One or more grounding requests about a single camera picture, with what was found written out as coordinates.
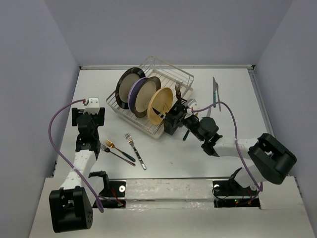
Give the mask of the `knife dark handle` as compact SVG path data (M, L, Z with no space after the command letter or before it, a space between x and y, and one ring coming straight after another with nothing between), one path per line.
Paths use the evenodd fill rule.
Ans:
M165 115L164 114L162 114L161 112L159 112L157 109L155 109L155 108L152 108L153 109L153 111L156 113L156 115L157 116L159 116L159 118L161 118L161 119L165 119Z

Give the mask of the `grey knife slim handle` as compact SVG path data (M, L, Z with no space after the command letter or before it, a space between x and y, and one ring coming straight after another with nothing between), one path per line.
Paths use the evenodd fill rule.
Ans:
M219 96L219 85L218 85L218 83L217 83L217 82L215 83L215 85L216 85L216 95L217 95L217 101L218 101L218 102L220 102L220 96ZM219 111L221 112L221 104L220 104L220 103L218 104L218 107L219 107Z

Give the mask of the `knife teal handle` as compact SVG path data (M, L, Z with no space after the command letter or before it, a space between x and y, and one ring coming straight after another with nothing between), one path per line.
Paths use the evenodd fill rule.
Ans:
M216 80L214 77L212 77L212 84L213 84L213 103L216 103L216 94L217 94L217 86L216 86Z

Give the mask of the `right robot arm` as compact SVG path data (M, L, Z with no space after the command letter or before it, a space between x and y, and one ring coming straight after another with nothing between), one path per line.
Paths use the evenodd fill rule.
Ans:
M218 134L219 127L211 117L198 118L196 111L183 104L175 104L165 114L164 130L172 135L178 127L185 126L199 141L209 156L237 157L243 167L238 168L228 180L228 189L240 194L247 187L259 191L262 183L269 181L280 185L297 162L296 156L274 136L264 133L258 138L226 138Z

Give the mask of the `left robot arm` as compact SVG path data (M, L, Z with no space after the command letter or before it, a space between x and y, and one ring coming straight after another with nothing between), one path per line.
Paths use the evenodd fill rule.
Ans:
M55 233L87 230L93 223L93 205L104 211L99 196L109 192L105 171L92 172L101 143L98 127L104 125L105 108L71 110L72 126L77 127L74 161L59 189L49 194L53 231Z

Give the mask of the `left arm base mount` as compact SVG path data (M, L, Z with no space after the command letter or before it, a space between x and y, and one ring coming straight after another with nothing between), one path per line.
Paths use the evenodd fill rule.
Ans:
M90 172L88 182L99 195L103 208L125 208L125 180L110 180L105 171Z

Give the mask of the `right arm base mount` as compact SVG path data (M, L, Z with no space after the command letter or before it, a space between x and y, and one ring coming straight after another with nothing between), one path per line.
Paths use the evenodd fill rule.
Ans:
M234 179L242 168L238 168L228 180L213 181L212 194L215 208L258 207L259 192L250 187L241 187Z

